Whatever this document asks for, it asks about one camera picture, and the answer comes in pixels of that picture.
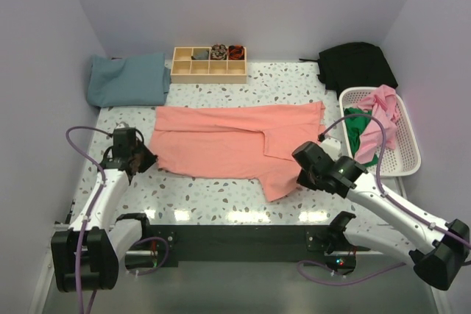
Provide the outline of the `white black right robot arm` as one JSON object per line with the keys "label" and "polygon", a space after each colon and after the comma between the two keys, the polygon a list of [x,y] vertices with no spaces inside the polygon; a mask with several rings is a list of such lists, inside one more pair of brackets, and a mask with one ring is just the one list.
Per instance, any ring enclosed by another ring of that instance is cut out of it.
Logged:
{"label": "white black right robot arm", "polygon": [[411,266],[431,287],[450,288],[470,254],[470,228],[463,221],[446,221],[418,208],[352,158],[333,160],[314,142],[302,144],[292,156],[301,167],[299,184],[359,204],[391,227],[379,235],[353,230],[348,224],[355,215],[340,212],[328,226],[327,252],[349,245],[379,251]]}

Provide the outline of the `salmon pink t shirt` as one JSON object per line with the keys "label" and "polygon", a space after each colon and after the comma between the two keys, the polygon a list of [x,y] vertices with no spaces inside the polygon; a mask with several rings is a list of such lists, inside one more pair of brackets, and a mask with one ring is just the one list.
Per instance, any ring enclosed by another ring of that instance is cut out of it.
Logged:
{"label": "salmon pink t shirt", "polygon": [[325,106],[158,107],[149,143],[158,166],[173,174],[206,179],[256,179],[267,201],[297,187],[292,152],[316,141]]}

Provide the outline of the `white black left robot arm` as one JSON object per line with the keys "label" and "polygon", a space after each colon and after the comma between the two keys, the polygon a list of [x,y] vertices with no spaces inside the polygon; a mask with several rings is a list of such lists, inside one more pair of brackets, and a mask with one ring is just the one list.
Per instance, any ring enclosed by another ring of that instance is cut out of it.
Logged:
{"label": "white black left robot arm", "polygon": [[135,127],[120,125],[109,135],[96,181],[85,206],[65,231],[51,240],[55,281],[64,293],[110,290],[118,279],[119,262],[128,248],[145,249],[152,242],[149,219],[144,213],[114,216],[118,202],[137,174],[150,169],[157,157]]}

